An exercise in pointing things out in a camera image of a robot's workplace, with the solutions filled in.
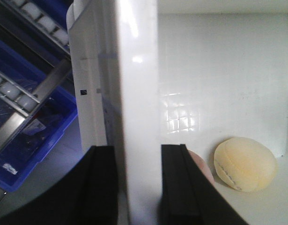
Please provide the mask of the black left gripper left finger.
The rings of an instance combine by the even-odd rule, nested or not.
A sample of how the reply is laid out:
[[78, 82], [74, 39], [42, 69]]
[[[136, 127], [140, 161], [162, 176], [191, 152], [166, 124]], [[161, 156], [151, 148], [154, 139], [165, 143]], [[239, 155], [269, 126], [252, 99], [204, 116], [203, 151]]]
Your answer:
[[115, 225], [118, 172], [113, 146], [92, 146], [64, 178], [0, 225]]

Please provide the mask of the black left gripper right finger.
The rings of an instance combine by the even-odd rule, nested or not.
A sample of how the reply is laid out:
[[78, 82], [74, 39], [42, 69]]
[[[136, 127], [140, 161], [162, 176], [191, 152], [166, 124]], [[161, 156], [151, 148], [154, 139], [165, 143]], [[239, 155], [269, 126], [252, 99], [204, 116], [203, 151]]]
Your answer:
[[184, 144], [163, 144], [162, 225], [245, 225], [194, 162]]

